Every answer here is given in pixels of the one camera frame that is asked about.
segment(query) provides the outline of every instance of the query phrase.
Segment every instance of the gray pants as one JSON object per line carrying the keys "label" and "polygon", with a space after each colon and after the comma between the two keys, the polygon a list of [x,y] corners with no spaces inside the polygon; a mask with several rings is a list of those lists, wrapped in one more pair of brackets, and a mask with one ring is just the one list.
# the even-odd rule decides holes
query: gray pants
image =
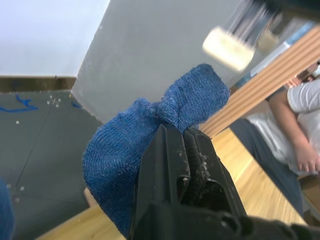
{"label": "gray pants", "polygon": [[297,175],[274,157],[260,132],[247,119],[238,119],[230,125],[230,128],[296,211],[303,217],[302,196]]}

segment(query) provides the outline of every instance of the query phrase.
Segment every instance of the hand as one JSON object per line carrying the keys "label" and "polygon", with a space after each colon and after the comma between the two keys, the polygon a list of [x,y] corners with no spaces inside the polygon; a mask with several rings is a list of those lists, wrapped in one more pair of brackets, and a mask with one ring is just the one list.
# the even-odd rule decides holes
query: hand
{"label": "hand", "polygon": [[300,171],[307,173],[320,171],[320,156],[309,143],[296,146],[295,156]]}

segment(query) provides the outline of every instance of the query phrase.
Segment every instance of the wooden table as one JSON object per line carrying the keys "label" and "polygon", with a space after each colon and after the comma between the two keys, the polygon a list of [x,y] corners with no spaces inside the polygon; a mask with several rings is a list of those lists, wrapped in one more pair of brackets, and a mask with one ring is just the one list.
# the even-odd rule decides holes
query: wooden table
{"label": "wooden table", "polygon": [[[248,215],[287,224],[306,224],[230,129],[212,139],[230,172]],[[98,205],[71,218],[39,240],[124,240]]]}

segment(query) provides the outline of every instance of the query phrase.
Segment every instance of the gray floor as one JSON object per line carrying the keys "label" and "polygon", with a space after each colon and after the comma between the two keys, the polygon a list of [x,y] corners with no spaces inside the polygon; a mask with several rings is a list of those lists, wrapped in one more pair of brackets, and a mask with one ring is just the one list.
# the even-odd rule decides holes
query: gray floor
{"label": "gray floor", "polygon": [[82,154],[101,123],[68,91],[0,94],[0,178],[12,196],[15,240],[38,237],[87,208]]}

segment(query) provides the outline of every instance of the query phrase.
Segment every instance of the white shirt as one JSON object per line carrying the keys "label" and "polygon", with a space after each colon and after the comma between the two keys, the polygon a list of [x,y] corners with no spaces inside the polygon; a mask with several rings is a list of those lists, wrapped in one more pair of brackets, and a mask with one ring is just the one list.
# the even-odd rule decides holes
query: white shirt
{"label": "white shirt", "polygon": [[[309,143],[320,154],[320,80],[290,88],[287,99],[297,121],[309,139]],[[247,118],[263,136],[274,157],[286,164],[298,175],[299,171],[293,146],[281,131],[271,110],[256,113]]]}

